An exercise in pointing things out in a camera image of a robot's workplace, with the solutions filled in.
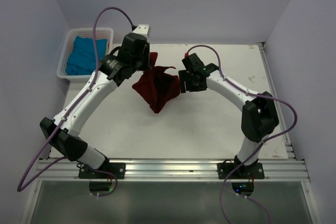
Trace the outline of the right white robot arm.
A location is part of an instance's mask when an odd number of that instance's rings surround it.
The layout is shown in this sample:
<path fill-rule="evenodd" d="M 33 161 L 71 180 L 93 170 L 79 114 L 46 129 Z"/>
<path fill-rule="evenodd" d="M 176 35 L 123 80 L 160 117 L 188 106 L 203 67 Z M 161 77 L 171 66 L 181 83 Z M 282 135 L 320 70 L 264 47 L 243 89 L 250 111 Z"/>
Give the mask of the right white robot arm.
<path fill-rule="evenodd" d="M 208 89 L 222 95 L 242 113 L 242 146 L 235 156 L 234 172 L 246 178 L 257 162 L 258 146 L 278 126 L 279 119 L 272 95 L 269 92 L 251 94 L 245 86 L 222 73 L 219 66 L 204 65 L 197 54 L 186 54 L 182 59 L 185 67 L 178 72 L 181 93 L 200 92 Z"/>

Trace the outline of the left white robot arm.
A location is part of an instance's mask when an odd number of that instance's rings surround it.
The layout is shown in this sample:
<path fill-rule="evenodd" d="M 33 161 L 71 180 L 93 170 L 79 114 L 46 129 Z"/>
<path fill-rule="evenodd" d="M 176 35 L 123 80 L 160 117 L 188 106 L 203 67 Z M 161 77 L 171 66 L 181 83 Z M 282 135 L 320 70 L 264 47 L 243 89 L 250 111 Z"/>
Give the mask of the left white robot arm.
<path fill-rule="evenodd" d="M 149 33 L 144 27 L 128 33 L 118 53 L 102 58 L 98 70 L 94 71 L 68 106 L 53 119 L 44 118 L 41 130 L 49 144 L 69 161 L 83 163 L 97 178 L 109 172 L 107 158 L 79 137 L 83 126 L 100 103 L 121 83 L 136 71 L 149 68 Z"/>

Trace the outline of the dark red t shirt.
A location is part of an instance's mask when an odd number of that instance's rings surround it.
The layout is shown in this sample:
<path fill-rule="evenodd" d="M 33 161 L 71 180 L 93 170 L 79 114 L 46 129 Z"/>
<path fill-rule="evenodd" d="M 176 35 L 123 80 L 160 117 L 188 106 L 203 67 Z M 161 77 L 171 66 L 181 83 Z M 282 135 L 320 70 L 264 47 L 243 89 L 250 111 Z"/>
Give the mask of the dark red t shirt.
<path fill-rule="evenodd" d="M 179 96 L 181 91 L 179 77 L 166 73 L 168 69 L 176 68 L 157 66 L 157 58 L 157 52 L 149 54 L 149 69 L 132 85 L 132 89 L 144 99 L 155 114 L 160 113 L 166 103 Z"/>

